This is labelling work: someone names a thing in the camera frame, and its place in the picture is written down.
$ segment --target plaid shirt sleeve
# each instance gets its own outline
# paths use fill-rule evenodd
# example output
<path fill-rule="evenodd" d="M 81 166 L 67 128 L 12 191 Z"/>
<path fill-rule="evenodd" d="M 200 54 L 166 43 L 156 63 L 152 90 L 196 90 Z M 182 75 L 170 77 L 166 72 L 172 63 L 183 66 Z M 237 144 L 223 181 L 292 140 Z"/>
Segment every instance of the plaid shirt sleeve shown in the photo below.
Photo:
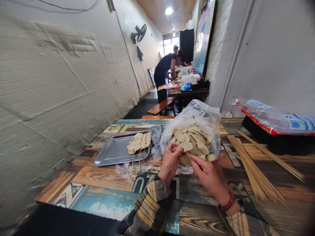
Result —
<path fill-rule="evenodd" d="M 230 227 L 237 236 L 279 236 L 279 234 L 265 221 L 261 214 L 246 200 L 240 199 L 240 212 L 228 216 Z"/>
<path fill-rule="evenodd" d="M 161 235 L 173 201 L 172 190 L 156 174 L 119 224 L 117 235 Z"/>

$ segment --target metal tray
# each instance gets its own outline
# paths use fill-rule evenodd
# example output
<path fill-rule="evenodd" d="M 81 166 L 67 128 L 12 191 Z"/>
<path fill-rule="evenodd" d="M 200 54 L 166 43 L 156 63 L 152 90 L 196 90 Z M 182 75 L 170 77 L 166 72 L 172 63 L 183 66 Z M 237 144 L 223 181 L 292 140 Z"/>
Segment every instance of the metal tray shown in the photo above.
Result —
<path fill-rule="evenodd" d="M 136 135 L 136 133 L 148 133 L 150 130 L 143 130 L 141 132 L 128 133 L 115 135 L 111 137 L 103 146 L 97 157 L 93 162 L 93 166 L 107 166 L 119 163 L 125 163 L 132 161 L 132 155 L 128 153 L 127 146 L 130 140 Z M 144 150 L 141 150 L 141 160 L 144 160 L 150 154 L 151 145 Z M 140 152 L 134 154 L 134 161 L 139 161 Z"/>

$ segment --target person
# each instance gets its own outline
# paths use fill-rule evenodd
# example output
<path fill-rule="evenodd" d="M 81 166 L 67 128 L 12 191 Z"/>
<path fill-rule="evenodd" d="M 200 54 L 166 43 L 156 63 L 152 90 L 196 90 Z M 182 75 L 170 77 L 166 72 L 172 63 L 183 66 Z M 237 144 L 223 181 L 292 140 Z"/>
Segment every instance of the person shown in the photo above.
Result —
<path fill-rule="evenodd" d="M 173 52 L 175 53 L 175 55 L 177 55 L 178 53 L 178 46 L 176 44 L 173 47 Z"/>
<path fill-rule="evenodd" d="M 120 223 L 117 235 L 160 235 L 164 231 L 167 212 L 171 208 L 173 192 L 170 184 L 177 170 L 178 158 L 183 148 L 170 143 L 164 151 L 160 172 L 147 184 L 134 209 Z M 223 186 L 214 165 L 194 155 L 187 154 L 195 175 L 215 197 L 222 209 L 226 206 L 227 224 L 237 236 L 279 236 L 261 214 L 246 200 L 231 201 L 232 194 Z"/>
<path fill-rule="evenodd" d="M 167 78 L 170 80 L 173 80 L 177 77 L 175 73 L 175 65 L 178 66 L 180 63 L 180 57 L 174 53 L 170 53 L 160 60 L 154 71 L 154 82 L 157 88 L 165 84 L 165 76 L 167 76 Z M 172 79 L 168 74 L 169 69 L 171 69 L 173 74 Z M 167 98 L 166 89 L 159 90 L 157 92 L 157 98 L 159 103 L 163 102 Z"/>
<path fill-rule="evenodd" d="M 189 66 L 189 65 L 185 62 L 185 56 L 182 54 L 182 50 L 178 50 L 177 55 L 180 57 L 181 64 L 182 64 L 183 66 Z"/>

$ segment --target ceiling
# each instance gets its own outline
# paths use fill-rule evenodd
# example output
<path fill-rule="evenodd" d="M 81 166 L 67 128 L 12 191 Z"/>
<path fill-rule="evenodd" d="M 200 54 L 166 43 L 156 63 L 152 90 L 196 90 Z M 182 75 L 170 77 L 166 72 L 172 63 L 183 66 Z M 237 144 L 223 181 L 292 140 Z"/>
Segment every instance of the ceiling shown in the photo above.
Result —
<path fill-rule="evenodd" d="M 192 18 L 196 0 L 137 0 L 149 19 L 156 25 L 162 35 L 184 30 Z M 165 9 L 173 8 L 173 13 L 165 15 Z"/>

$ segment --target black pants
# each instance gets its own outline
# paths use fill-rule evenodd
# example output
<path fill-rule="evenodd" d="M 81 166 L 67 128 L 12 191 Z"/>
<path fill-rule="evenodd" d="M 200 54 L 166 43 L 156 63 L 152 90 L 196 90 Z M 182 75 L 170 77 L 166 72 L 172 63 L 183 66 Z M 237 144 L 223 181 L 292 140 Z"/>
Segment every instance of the black pants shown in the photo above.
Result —
<path fill-rule="evenodd" d="M 165 84 L 165 72 L 162 72 L 162 71 L 156 69 L 154 72 L 154 82 L 155 82 L 157 89 L 161 85 L 164 85 Z M 158 91 L 157 92 L 157 98 L 158 98 L 159 103 L 163 102 L 167 98 L 167 90 L 162 89 L 162 90 Z"/>

